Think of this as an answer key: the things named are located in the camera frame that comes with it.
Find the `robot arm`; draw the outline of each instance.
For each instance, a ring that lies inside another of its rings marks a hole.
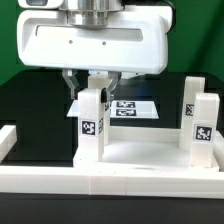
[[[167,65],[168,6],[114,1],[19,0],[19,57],[26,65],[159,74]]]

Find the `green backdrop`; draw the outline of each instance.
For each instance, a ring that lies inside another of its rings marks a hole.
[[[208,72],[224,81],[224,1],[173,0],[177,24],[169,34],[169,72]],[[21,70],[16,21],[17,0],[1,0],[0,85]]]

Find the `black and white pattern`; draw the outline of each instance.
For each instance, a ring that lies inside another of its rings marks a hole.
[[[82,121],[82,134],[83,135],[96,135],[96,123],[90,121]]]
[[[195,126],[195,140],[211,142],[213,128],[207,126]]]
[[[194,115],[194,104],[186,104],[185,115],[190,117]]]
[[[116,116],[118,116],[118,117],[136,117],[137,112],[136,112],[136,110],[117,109]]]
[[[99,122],[99,134],[103,131],[103,118]]]
[[[118,101],[117,102],[118,108],[136,108],[135,102],[130,101]]]

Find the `metal cylinder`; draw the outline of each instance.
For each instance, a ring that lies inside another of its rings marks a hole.
[[[120,11],[121,0],[65,0],[61,6],[66,11]]]
[[[120,11],[121,0],[65,0],[61,10],[68,11],[68,24],[106,26],[108,12]]]

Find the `white post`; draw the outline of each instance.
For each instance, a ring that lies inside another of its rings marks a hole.
[[[95,71],[90,72],[88,77],[88,88],[103,89],[108,87],[111,80],[108,79],[108,72]],[[108,145],[109,142],[109,129],[110,129],[110,103],[106,103],[104,113],[104,145]]]
[[[185,80],[179,144],[179,147],[182,150],[190,150],[195,96],[196,93],[204,92],[204,85],[205,78],[189,76]]]
[[[217,94],[196,94],[190,149],[191,166],[212,166],[218,110]]]
[[[104,103],[101,89],[85,89],[78,94],[79,159],[101,161],[104,152]]]

